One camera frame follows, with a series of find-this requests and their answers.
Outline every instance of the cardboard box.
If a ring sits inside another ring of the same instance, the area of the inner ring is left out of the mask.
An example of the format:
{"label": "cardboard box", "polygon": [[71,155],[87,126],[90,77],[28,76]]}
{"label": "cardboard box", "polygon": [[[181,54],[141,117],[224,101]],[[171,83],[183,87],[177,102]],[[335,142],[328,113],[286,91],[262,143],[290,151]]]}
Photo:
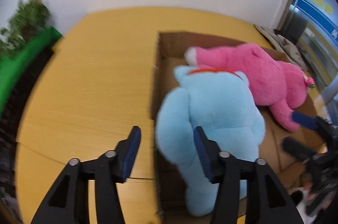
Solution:
{"label": "cardboard box", "polygon": [[[186,65],[184,52],[190,46],[211,48],[217,46],[237,46],[243,41],[233,40],[219,36],[210,36],[189,32],[162,32],[158,35],[156,66],[153,78],[153,99],[151,104],[151,118],[156,120],[158,110],[165,95],[178,86],[173,75],[173,68]],[[264,50],[275,60],[288,62],[284,53],[266,49]],[[299,179],[304,171],[302,164],[287,155],[281,149],[281,140],[292,136],[305,145],[319,149],[323,141],[313,132],[300,128],[295,133],[283,129],[272,116],[267,107],[259,107],[266,123],[266,136],[260,145],[260,157],[265,158],[271,168],[278,174],[285,187],[290,187]],[[316,110],[313,101],[307,97],[305,103],[297,109],[309,116],[315,116]],[[164,157],[154,149],[155,180],[158,193],[159,212],[165,224],[206,224],[210,222],[210,215],[195,218],[188,215],[185,209],[185,183],[180,177],[177,168],[167,162]],[[239,215],[245,213],[246,200],[240,202]]]}

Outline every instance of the plush toy leg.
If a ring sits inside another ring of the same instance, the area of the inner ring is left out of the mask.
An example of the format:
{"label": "plush toy leg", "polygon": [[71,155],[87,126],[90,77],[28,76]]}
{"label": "plush toy leg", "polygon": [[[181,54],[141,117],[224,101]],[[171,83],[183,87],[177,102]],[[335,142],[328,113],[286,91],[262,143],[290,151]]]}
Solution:
{"label": "plush toy leg", "polygon": [[[208,184],[197,189],[188,186],[185,191],[185,203],[188,212],[196,217],[211,213],[215,206],[218,186],[219,184]],[[239,199],[243,199],[246,195],[247,183],[246,180],[241,180]]]}
{"label": "plush toy leg", "polygon": [[199,68],[219,68],[225,69],[226,54],[233,50],[231,47],[203,49],[190,47],[185,52],[185,60],[189,65],[197,65]]}
{"label": "plush toy leg", "polygon": [[286,99],[281,99],[280,101],[269,106],[274,118],[277,122],[281,124],[285,129],[291,132],[295,132],[299,128],[299,124],[292,121],[291,115],[293,110],[289,108],[286,103]]}
{"label": "plush toy leg", "polygon": [[158,112],[157,146],[170,163],[189,165],[197,153],[193,133],[188,92],[177,87],[166,96]]}

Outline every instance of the red collar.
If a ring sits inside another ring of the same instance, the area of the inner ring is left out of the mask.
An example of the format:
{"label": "red collar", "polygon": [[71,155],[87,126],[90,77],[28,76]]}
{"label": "red collar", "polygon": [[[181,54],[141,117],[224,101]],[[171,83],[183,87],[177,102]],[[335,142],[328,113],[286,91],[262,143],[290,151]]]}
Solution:
{"label": "red collar", "polygon": [[211,72],[211,73],[219,73],[219,72],[225,72],[225,73],[231,73],[234,74],[236,76],[238,76],[240,79],[242,79],[238,74],[229,71],[227,69],[215,69],[215,68],[203,68],[203,69],[193,69],[191,70],[188,74],[196,74],[196,73],[205,73],[205,72]]}

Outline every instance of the metal screw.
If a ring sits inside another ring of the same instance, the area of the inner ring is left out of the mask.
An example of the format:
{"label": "metal screw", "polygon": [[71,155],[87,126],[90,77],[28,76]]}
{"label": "metal screw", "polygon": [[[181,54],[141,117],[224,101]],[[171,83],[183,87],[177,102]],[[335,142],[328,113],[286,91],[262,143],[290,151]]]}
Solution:
{"label": "metal screw", "polygon": [[114,157],[116,156],[116,151],[107,151],[104,155],[106,157]]}
{"label": "metal screw", "polygon": [[261,166],[266,165],[266,160],[263,159],[263,158],[258,158],[258,159],[256,160],[256,162],[257,162],[258,165],[261,165]]}
{"label": "metal screw", "polygon": [[223,157],[223,158],[229,158],[230,157],[230,153],[228,153],[228,152],[219,152],[219,156]]}
{"label": "metal screw", "polygon": [[79,159],[73,158],[73,159],[69,160],[69,165],[75,166],[75,165],[77,165],[79,162],[80,162]]}

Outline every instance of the wooden table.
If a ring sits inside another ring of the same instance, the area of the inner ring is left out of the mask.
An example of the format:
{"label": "wooden table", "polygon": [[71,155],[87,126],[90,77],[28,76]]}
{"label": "wooden table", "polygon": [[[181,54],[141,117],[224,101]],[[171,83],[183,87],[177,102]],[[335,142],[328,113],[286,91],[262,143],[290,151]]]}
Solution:
{"label": "wooden table", "polygon": [[131,179],[118,187],[122,210],[127,224],[158,223],[149,119],[152,68],[157,32],[180,30],[269,47],[253,25],[197,10],[145,7],[87,15],[56,45],[21,121],[16,185],[24,223],[31,222],[69,159],[97,158],[133,125],[141,127],[142,141]]}

